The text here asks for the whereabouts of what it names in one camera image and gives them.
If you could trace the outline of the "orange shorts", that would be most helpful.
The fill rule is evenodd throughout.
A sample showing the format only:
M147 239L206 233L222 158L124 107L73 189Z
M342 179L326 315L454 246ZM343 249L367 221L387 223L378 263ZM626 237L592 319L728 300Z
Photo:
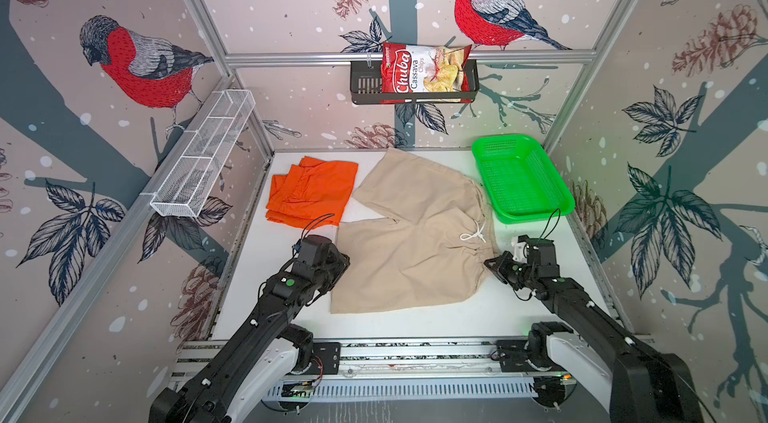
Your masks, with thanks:
M287 174L272 176L266 219L294 228L338 226L357 171L354 162L303 157Z

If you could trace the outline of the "beige shorts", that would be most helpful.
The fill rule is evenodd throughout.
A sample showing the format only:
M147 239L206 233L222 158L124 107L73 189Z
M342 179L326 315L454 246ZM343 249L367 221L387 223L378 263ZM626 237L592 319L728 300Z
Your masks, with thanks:
M331 313L453 304L478 291L498 247L474 179L389 149L352 196L378 216L339 226L336 245L350 266L331 292Z

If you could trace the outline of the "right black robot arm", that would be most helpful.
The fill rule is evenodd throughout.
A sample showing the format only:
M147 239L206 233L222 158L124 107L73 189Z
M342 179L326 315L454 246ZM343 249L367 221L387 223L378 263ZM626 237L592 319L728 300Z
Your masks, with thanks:
M524 365L541 372L562 369L613 422L701 422L707 417L685 362L643 342L578 282L562 276L553 241L523 235L513 250L484 265L513 291L528 290L557 318L533 324L525 343L499 341L492 357L503 370L519 371Z

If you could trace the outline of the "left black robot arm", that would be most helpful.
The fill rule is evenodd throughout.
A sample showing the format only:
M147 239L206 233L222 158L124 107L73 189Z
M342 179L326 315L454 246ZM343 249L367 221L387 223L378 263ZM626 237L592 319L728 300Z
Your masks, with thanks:
M149 420L243 421L280 379L310 366L313 334L293 320L330 292L349 265L329 238L309 234L299 240L292 258L264 282L234 335L181 389L164 389Z

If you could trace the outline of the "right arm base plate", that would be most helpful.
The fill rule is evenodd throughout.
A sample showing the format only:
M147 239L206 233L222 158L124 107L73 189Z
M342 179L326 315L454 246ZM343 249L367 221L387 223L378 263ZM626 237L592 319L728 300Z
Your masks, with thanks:
M498 340L490 357L500 364L503 373L567 373L564 367L550 359L543 343L531 343L527 339Z

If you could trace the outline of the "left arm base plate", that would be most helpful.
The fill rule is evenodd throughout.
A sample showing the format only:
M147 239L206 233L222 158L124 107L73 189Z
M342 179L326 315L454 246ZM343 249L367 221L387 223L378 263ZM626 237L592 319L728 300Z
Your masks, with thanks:
M313 342L303 344L291 375L318 377L337 375L340 366L341 345L338 342Z

